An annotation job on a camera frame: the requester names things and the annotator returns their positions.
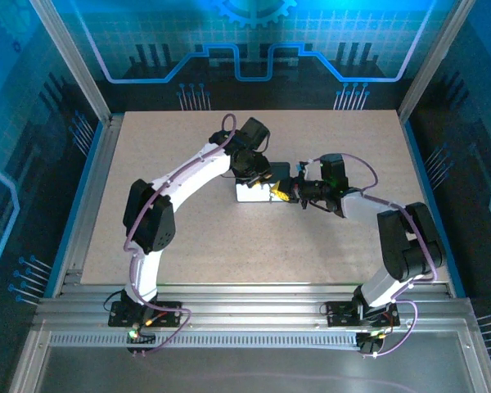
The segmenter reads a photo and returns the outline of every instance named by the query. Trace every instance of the metal base plate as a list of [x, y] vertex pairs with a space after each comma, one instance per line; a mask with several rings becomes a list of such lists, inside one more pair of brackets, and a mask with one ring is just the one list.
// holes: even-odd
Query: metal base plate
[[[165, 307], [168, 309], [182, 308], [182, 303], [179, 301], [153, 301], [152, 303], [159, 307]], [[135, 322], [144, 323], [146, 320], [153, 319], [160, 314], [160, 311], [151, 310], [148, 308], [145, 308], [143, 313], [141, 309], [135, 310], [127, 303], [122, 301], [114, 301], [111, 305], [109, 321], [107, 324], [111, 328], [130, 328]], [[179, 311], [177, 313], [167, 313], [155, 319], [153, 323], [148, 326], [148, 328], [177, 328], [180, 326], [181, 317], [182, 313]]]
[[325, 303], [327, 326], [333, 327], [352, 327], [359, 328], [371, 326], [373, 328], [388, 328], [393, 322], [393, 327], [400, 326], [400, 317], [396, 305], [390, 305], [387, 310], [387, 317], [383, 314], [376, 315], [372, 319], [360, 320], [357, 310], [353, 308], [351, 301], [328, 301]]

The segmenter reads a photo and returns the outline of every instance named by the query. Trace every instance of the white robotic arm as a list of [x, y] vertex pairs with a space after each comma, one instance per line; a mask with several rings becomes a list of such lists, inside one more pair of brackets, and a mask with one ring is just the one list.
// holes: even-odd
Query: white robotic arm
[[[169, 178], [174, 173], [178, 172], [187, 163], [196, 160], [198, 157], [202, 157], [216, 147], [218, 147], [218, 145], [214, 143], [205, 144], [202, 150], [185, 164], [182, 164], [176, 170], [166, 174], [164, 177], [154, 180], [152, 188], [155, 191], [158, 190], [164, 183], [169, 181]], [[221, 150], [210, 158], [201, 160], [195, 163], [191, 168], [182, 172], [160, 195], [164, 197], [168, 196], [170, 198], [169, 202], [173, 205], [173, 212], [176, 212], [178, 207], [180, 207], [189, 196], [198, 191], [211, 179], [226, 173], [230, 168], [231, 157], [226, 154], [224, 150]], [[145, 301], [149, 301], [156, 296], [156, 276], [158, 274], [162, 251], [163, 250], [151, 251], [149, 254], [144, 255], [137, 263], [135, 277], [136, 286], [133, 287], [130, 282], [125, 286], [125, 291], [133, 301], [142, 303], [136, 297], [134, 293], [135, 290], [138, 291]]]
[[[162, 251], [176, 231], [174, 213], [190, 195], [230, 169], [236, 181], [247, 187], [271, 178], [271, 165], [257, 151], [269, 131], [253, 118], [235, 131], [215, 133], [195, 156], [153, 183], [138, 180], [132, 185], [124, 213], [128, 235], [124, 248], [133, 250], [131, 279], [122, 293], [126, 322], [133, 318], [142, 326], [145, 308], [156, 297]], [[412, 282], [426, 281], [422, 278], [428, 273], [436, 278], [436, 268], [445, 261], [445, 252], [424, 204], [401, 206], [368, 196], [365, 189], [350, 187], [342, 156], [329, 154], [315, 160], [320, 161], [321, 180], [306, 179], [305, 166], [312, 160], [300, 162], [299, 174], [294, 178], [290, 177], [289, 165], [284, 164], [284, 174], [278, 174], [281, 180], [268, 191], [279, 201], [300, 203], [304, 209], [315, 206], [379, 231], [384, 266], [356, 289], [352, 301], [327, 302], [326, 311], [331, 327], [369, 324], [381, 328], [390, 322], [382, 315], [398, 318], [396, 307], [391, 305], [398, 294]], [[365, 161], [360, 161], [372, 170]], [[318, 204], [320, 201], [326, 202], [325, 207]]]

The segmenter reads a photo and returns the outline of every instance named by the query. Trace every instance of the black mounting bracket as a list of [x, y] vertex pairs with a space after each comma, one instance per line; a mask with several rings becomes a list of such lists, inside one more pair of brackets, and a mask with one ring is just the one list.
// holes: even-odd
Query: black mounting bracket
[[324, 303], [329, 328], [390, 328], [400, 325], [396, 304], [391, 303], [378, 313], [364, 314], [363, 308], [352, 301], [328, 301]]
[[[154, 298], [150, 303], [166, 309], [182, 308], [182, 303], [179, 301], [158, 301]], [[157, 316], [159, 317], [150, 325], [147, 325], [147, 328], [177, 328], [180, 326], [182, 313], [180, 311], [176, 313], [161, 313], [158, 310], [150, 309], [145, 305], [136, 303], [123, 291], [121, 300], [114, 301], [111, 304], [107, 325], [111, 328], [131, 328], [136, 323], [144, 327], [146, 321], [154, 319]]]

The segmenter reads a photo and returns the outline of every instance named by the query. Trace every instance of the cable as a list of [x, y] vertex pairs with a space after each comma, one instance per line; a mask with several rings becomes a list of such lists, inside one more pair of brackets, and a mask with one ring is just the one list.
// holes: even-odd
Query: cable
[[106, 308], [106, 304], [107, 304], [107, 302], [108, 302], [109, 300], [111, 300], [111, 299], [113, 298], [113, 296], [116, 296], [116, 295], [118, 295], [119, 293], [122, 293], [122, 290], [120, 290], [120, 291], [116, 291], [116, 292], [111, 293], [111, 294], [110, 294], [110, 295], [107, 297], [107, 299], [104, 301], [104, 310], [105, 310], [105, 311], [107, 311], [108, 313], [110, 313], [110, 309], [107, 309], [107, 308]]
[[412, 301], [412, 300], [397, 300], [396, 303], [397, 304], [409, 304], [409, 305], [411, 305], [411, 307], [413, 307], [413, 310], [414, 310], [414, 313], [415, 314], [414, 314], [414, 317], [413, 317], [411, 326], [409, 327], [409, 329], [406, 332], [406, 334], [394, 346], [392, 346], [391, 348], [389, 348], [388, 350], [385, 350], [383, 352], [380, 350], [380, 351], [378, 351], [378, 353], [375, 353], [375, 354], [372, 354], [372, 355], [365, 355], [365, 354], [363, 354], [363, 357], [364, 358], [369, 357], [369, 356], [371, 356], [372, 358], [378, 358], [380, 356], [388, 355], [391, 352], [397, 350], [409, 338], [409, 336], [411, 336], [412, 330], [417, 325], [417, 320], [418, 320], [418, 307], [417, 307], [417, 304], [414, 301]]
[[167, 188], [169, 185], [183, 172], [186, 170], [190, 169], [193, 165], [213, 156], [214, 154], [218, 153], [222, 149], [227, 146], [227, 144], [231, 141], [231, 139], [235, 136], [236, 133], [236, 116], [232, 113], [226, 114], [223, 119], [222, 119], [222, 130], [225, 130], [225, 123], [228, 118], [232, 119], [232, 130], [230, 134], [227, 136], [227, 139], [221, 144], [216, 146], [213, 150], [205, 153], [203, 156], [195, 158], [195, 160], [187, 162], [182, 168], [177, 170], [174, 174], [172, 174], [169, 177], [169, 181], [166, 183], [163, 183], [158, 190], [155, 191], [155, 193], [147, 200], [145, 205], [142, 207], [140, 210], [140, 213], [138, 214], [137, 218], [135, 219], [135, 222], [131, 229], [129, 230], [128, 236], [125, 239], [124, 242], [124, 251], [126, 252], [132, 252], [133, 257], [131, 258], [131, 263], [129, 265], [129, 281], [131, 282], [131, 287], [133, 289], [134, 295], [137, 297], [137, 299], [142, 302], [144, 305], [149, 307], [150, 309], [156, 309], [158, 311], [165, 311], [168, 313], [176, 313], [176, 312], [181, 312], [187, 314], [186, 320], [178, 327], [178, 329], [171, 334], [171, 336], [168, 337], [167, 340], [165, 340], [162, 344], [157, 346], [156, 348], [153, 348], [151, 350], [147, 350], [146, 352], [155, 352], [157, 350], [162, 349], [164, 346], [168, 345], [189, 323], [189, 320], [191, 319], [192, 312], [190, 309], [170, 309], [166, 307], [159, 307], [157, 305], [153, 305], [152, 303], [146, 301], [142, 295], [138, 292], [137, 289], [137, 284], [136, 284], [136, 266], [137, 263], [140, 263], [143, 255], [142, 255], [142, 250], [138, 250], [134, 246], [130, 246], [131, 241], [133, 240], [134, 233], [137, 231], [138, 225], [142, 222], [144, 214], [147, 212], [147, 210], [150, 208], [150, 206], [153, 204], [153, 202], [156, 200], [156, 198]]
[[271, 138], [271, 132], [268, 132], [268, 139], [265, 141], [265, 147], [262, 151], [257, 151], [257, 153], [264, 154], [269, 148], [269, 139]]
[[[349, 154], [349, 153], [340, 153], [340, 154], [342, 156], [346, 156], [348, 158], [351, 158], [353, 160], [356, 160], [356, 161], [364, 164], [371, 171], [371, 173], [373, 175], [373, 178], [374, 178], [373, 183], [370, 184], [369, 186], [366, 186], [366, 187], [362, 188], [360, 190], [360, 195], [363, 198], [368, 199], [369, 201], [380, 203], [382, 205], [386, 205], [386, 206], [392, 207], [392, 208], [394, 208], [396, 210], [399, 210], [400, 213], [405, 217], [405, 219], [407, 220], [407, 222], [411, 226], [412, 231], [415, 233], [415, 236], [417, 237], [418, 244], [420, 245], [422, 254], [426, 258], [427, 264], [430, 267], [432, 277], [431, 278], [421, 278], [421, 279], [418, 279], [418, 280], [412, 280], [409, 284], [412, 285], [412, 284], [416, 284], [416, 283], [419, 283], [419, 282], [435, 282], [435, 281], [437, 281], [439, 275], [438, 275], [438, 272], [436, 271], [435, 262], [433, 261], [433, 258], [431, 257], [431, 254], [430, 254], [429, 250], [427, 249], [427, 245], [426, 245], [426, 242], [424, 240], [424, 237], [421, 235], [420, 230], [418, 229], [417, 225], [415, 224], [414, 220], [412, 219], [412, 216], [402, 206], [397, 205], [396, 203], [387, 201], [385, 199], [378, 198], [376, 196], [366, 195], [365, 194], [365, 191], [367, 191], [367, 190], [369, 190], [371, 188], [374, 188], [378, 184], [378, 175], [376, 174], [376, 171], [374, 170], [374, 168], [367, 161], [363, 160], [360, 157], [356, 157], [356, 156], [354, 156], [352, 154]], [[312, 160], [312, 162], [319, 161], [320, 158], [321, 157], [315, 158], [314, 160]], [[396, 294], [394, 294], [393, 298], [396, 299], [397, 296], [400, 296], [407, 289], [408, 289], [408, 286], [403, 287]]]
[[[386, 350], [384, 352], [382, 352], [380, 350], [377, 354], [371, 355], [372, 357], [375, 357], [376, 358], [376, 357], [379, 357], [379, 356], [390, 354], [391, 352], [393, 352], [394, 350], [396, 350], [397, 348], [399, 348], [409, 338], [409, 336], [412, 333], [413, 328], [417, 324], [418, 307], [415, 304], [415, 302], [412, 301], [412, 300], [396, 300], [396, 298], [398, 296], [402, 295], [413, 284], [416, 284], [416, 283], [419, 283], [419, 282], [422, 282], [422, 283], [424, 283], [424, 282], [433, 283], [433, 282], [437, 281], [438, 280], [438, 272], [436, 270], [435, 262], [433, 261], [433, 258], [431, 257], [431, 254], [430, 254], [429, 250], [427, 249], [427, 245], [426, 245], [426, 242], [424, 240], [424, 237], [421, 235], [420, 230], [418, 229], [417, 225], [415, 224], [412, 216], [402, 206], [400, 206], [400, 205], [398, 205], [396, 203], [387, 201], [385, 199], [378, 198], [376, 196], [370, 196], [370, 195], [366, 195], [365, 194], [365, 191], [367, 191], [367, 190], [369, 190], [371, 188], [374, 188], [378, 184], [378, 175], [376, 174], [376, 171], [374, 170], [374, 168], [367, 161], [363, 160], [360, 157], [356, 157], [356, 156], [354, 156], [352, 154], [349, 154], [349, 153], [340, 153], [340, 154], [342, 156], [346, 156], [348, 158], [351, 158], [353, 160], [356, 160], [356, 161], [364, 164], [371, 171], [371, 173], [373, 175], [374, 181], [369, 186], [366, 186], [366, 187], [362, 188], [360, 190], [360, 195], [363, 198], [368, 199], [369, 201], [374, 201], [376, 203], [380, 203], [382, 205], [386, 205], [386, 206], [392, 207], [392, 208], [400, 211], [400, 213], [405, 217], [405, 219], [407, 220], [407, 222], [411, 226], [412, 231], [415, 233], [415, 236], [417, 237], [418, 244], [420, 245], [422, 254], [426, 258], [427, 264], [429, 265], [430, 270], [431, 270], [431, 274], [432, 274], [432, 277], [431, 278], [420, 278], [418, 280], [414, 280], [414, 279], [411, 280], [411, 282], [408, 285], [402, 287], [394, 295], [391, 296], [391, 300], [393, 302], [397, 303], [397, 304], [401, 304], [401, 303], [408, 303], [408, 304], [410, 304], [414, 308], [415, 318], [413, 319], [413, 322], [411, 324], [411, 327], [408, 329], [408, 331], [406, 332], [406, 334], [404, 335], [404, 337], [396, 345], [394, 345], [389, 350]], [[312, 162], [316, 162], [318, 160], [320, 160], [320, 157], [312, 160]]]

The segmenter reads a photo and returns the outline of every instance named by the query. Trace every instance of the glass panel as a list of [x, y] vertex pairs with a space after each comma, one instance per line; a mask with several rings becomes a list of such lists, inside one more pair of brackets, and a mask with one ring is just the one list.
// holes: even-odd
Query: glass panel
[[466, 294], [491, 315], [491, 0], [476, 1], [411, 124]]
[[58, 0], [110, 109], [395, 109], [453, 0]]
[[60, 245], [86, 124], [96, 129], [96, 118], [29, 2], [0, 1], [0, 391]]

